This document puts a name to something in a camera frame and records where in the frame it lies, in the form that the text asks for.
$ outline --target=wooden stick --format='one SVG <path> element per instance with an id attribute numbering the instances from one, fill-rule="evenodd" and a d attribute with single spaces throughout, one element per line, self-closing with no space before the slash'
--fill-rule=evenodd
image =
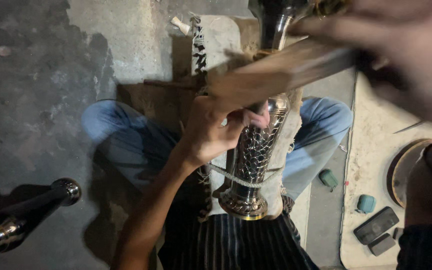
<path id="1" fill-rule="evenodd" d="M 354 56 L 350 48 L 307 38 L 227 73 L 210 85 L 209 93 L 229 113 L 350 68 Z"/>
<path id="2" fill-rule="evenodd" d="M 142 82 L 145 86 L 155 86 L 163 88 L 178 88 L 184 90 L 198 91 L 198 87 L 194 84 L 178 83 L 178 82 L 163 82 L 158 80 L 144 80 Z"/>

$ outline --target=engraved pattern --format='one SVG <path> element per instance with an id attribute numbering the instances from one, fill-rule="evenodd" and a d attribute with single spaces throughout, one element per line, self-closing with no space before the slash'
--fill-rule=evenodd
<path id="1" fill-rule="evenodd" d="M 264 181 L 266 169 L 289 113 L 289 99 L 286 94 L 268 99 L 270 122 L 264 129 L 249 126 L 243 129 L 236 146 L 234 175 L 249 183 Z M 219 199 L 221 207 L 239 218 L 256 220 L 267 213 L 267 202 L 260 194 L 260 188 L 246 187 L 231 182 Z"/>

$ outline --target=hand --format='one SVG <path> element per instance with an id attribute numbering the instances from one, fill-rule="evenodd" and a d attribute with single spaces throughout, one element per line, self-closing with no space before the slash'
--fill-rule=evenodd
<path id="1" fill-rule="evenodd" d="M 343 15 L 307 18 L 288 31 L 387 58 L 381 69 L 368 54 L 357 65 L 377 95 L 432 121 L 432 0 L 353 0 Z"/>
<path id="2" fill-rule="evenodd" d="M 183 137 L 171 152 L 171 156 L 183 159 L 189 164 L 191 170 L 235 148 L 245 126 L 264 128 L 269 123 L 267 102 L 262 115 L 247 109 L 219 111 L 219 102 L 210 96 L 198 96 L 194 99 Z M 222 126 L 225 118 L 227 124 Z"/>

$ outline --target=wrist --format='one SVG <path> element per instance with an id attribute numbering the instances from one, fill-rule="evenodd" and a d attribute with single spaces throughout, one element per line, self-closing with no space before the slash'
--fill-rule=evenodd
<path id="1" fill-rule="evenodd" d="M 177 147 L 171 151 L 165 165 L 166 169 L 170 169 L 184 178 L 188 177 L 198 167 L 198 165 L 190 161 L 188 155 L 184 154 L 184 152 Z"/>

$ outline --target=dark sleeve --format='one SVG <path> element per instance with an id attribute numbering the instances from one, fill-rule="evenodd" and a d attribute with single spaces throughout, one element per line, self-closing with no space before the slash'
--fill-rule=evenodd
<path id="1" fill-rule="evenodd" d="M 413 225 L 399 238 L 398 270 L 432 270 L 432 225 Z"/>

